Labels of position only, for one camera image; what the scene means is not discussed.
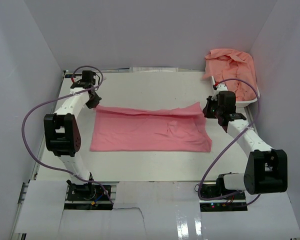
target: pile of pink clothing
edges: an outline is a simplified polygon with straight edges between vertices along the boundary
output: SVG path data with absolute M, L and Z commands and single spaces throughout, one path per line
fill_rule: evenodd
M 256 71 L 252 56 L 243 51 L 228 48 L 211 50 L 205 56 L 206 67 L 203 78 L 213 76 L 215 81 L 236 78 L 245 80 L 257 89 Z M 235 93 L 237 101 L 250 101 L 256 98 L 254 91 L 243 82 L 226 81 L 229 91 Z
M 95 110 L 91 151 L 211 151 L 199 102 L 171 110 Z

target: blue wire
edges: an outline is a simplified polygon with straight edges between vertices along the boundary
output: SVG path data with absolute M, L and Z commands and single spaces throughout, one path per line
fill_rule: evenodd
M 96 203 L 100 198 L 102 198 L 103 194 L 101 194 L 94 202 Z

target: white tabletop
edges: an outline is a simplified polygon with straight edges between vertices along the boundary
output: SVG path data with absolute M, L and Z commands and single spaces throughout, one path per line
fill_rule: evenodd
M 202 80 L 203 72 L 125 72 L 105 73 L 106 80 L 97 91 L 100 104 L 107 107 L 125 107 L 146 110 L 183 108 L 200 102 L 212 94 L 211 83 Z M 69 94 L 72 82 L 65 78 L 60 96 Z M 80 154 L 93 177 L 101 182 L 118 181 L 199 181 L 208 166 L 232 140 L 218 125 L 208 119 L 206 131 L 212 139 L 209 153 L 182 151 L 115 151 L 93 152 L 90 144 L 96 113 L 85 107 L 77 118 L 81 134 Z M 216 180 L 219 174 L 244 173 L 247 156 L 234 144 L 214 166 L 207 180 Z M 65 168 L 64 164 L 47 149 L 41 161 Z M 67 173 L 40 167 L 37 180 L 67 180 Z

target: gray wall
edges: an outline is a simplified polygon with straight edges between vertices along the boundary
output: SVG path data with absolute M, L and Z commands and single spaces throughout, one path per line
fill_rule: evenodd
M 258 133 L 287 152 L 288 194 L 300 227 L 300 1 L 277 1 L 251 54 L 261 94 Z
M 277 0 L 25 0 L 62 69 L 203 69 L 214 48 L 249 51 Z
M 23 0 L 0 0 L 0 240 L 10 237 L 23 182 L 34 167 L 21 138 L 23 117 L 56 96 L 62 71 Z M 30 117 L 26 135 L 38 153 L 43 116 Z

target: pink cloth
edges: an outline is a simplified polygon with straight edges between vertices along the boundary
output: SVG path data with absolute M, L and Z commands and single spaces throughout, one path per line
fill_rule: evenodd
M 200 103 L 172 110 L 96 107 L 90 151 L 210 152 Z
M 205 56 L 206 67 L 203 78 L 213 76 L 217 82 L 237 78 L 249 82 L 257 89 L 256 71 L 252 56 L 243 51 L 228 48 L 213 49 Z M 235 93 L 237 101 L 249 101 L 256 98 L 254 91 L 243 82 L 225 82 L 229 91 Z

